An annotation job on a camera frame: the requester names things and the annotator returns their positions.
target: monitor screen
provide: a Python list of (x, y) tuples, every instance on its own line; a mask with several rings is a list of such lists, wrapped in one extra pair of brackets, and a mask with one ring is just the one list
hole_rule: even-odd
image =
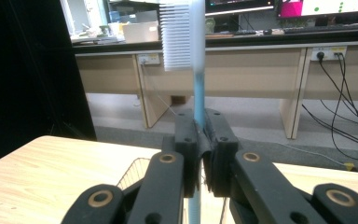
[(273, 0), (205, 0), (205, 16), (273, 9)]
[(358, 0), (279, 0), (281, 19), (358, 13)]

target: power outlet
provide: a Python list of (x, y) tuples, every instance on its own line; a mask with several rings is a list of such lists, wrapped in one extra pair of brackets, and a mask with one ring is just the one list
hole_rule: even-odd
[(345, 57), (347, 53), (346, 46), (337, 46), (337, 47), (318, 47), (313, 48), (312, 55), (310, 56), (311, 61), (319, 61), (317, 54), (319, 52), (324, 53), (324, 61), (328, 60), (338, 60), (337, 53), (342, 53)]
[(138, 54), (139, 64), (160, 64), (159, 56), (157, 53)]

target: wooden table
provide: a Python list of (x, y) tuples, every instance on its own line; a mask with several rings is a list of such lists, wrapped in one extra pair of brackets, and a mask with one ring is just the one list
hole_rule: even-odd
[[(102, 183), (116, 185), (134, 160), (157, 152), (52, 136), (37, 138), (0, 160), (0, 224), (60, 223), (85, 189)], [(308, 193), (322, 183), (337, 183), (358, 192), (357, 173), (276, 165), (295, 187)], [(217, 203), (209, 202), (208, 196), (202, 200), (207, 206), (202, 211), (210, 211), (208, 218), (218, 223), (222, 199), (216, 199)]]

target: floor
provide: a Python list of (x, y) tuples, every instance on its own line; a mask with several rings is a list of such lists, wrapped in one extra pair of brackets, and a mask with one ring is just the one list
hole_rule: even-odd
[[(172, 105), (171, 110), (167, 110), (154, 127), (145, 129), (140, 101), (136, 95), (88, 93), (87, 97), (94, 126), (157, 133), (173, 133), (173, 113), (192, 108), (194, 104), (193, 98), (190, 98), (184, 105)], [(335, 110), (337, 106), (337, 101), (324, 101), (324, 103), (331, 110)], [(315, 117), (331, 124), (334, 114), (329, 112), (320, 101), (306, 100), (303, 105)], [(358, 102), (355, 102), (355, 105), (358, 110)], [(224, 114), (239, 138), (286, 145), (335, 148), (331, 131), (318, 124), (305, 109), (301, 110), (297, 138), (287, 139), (283, 130), (278, 99), (206, 97), (205, 107)], [(356, 120), (343, 104), (340, 104), (338, 114)], [(336, 118), (335, 127), (358, 138), (356, 123)], [(352, 140), (336, 133), (334, 139), (339, 148), (358, 150), (358, 144)]]

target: toothbrush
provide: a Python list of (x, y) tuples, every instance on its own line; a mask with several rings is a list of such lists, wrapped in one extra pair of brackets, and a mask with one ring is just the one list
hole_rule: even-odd
[[(160, 20), (166, 71), (193, 70), (194, 120), (205, 126), (205, 5), (200, 0), (162, 0)], [(200, 223), (200, 192), (189, 199), (189, 223)]]

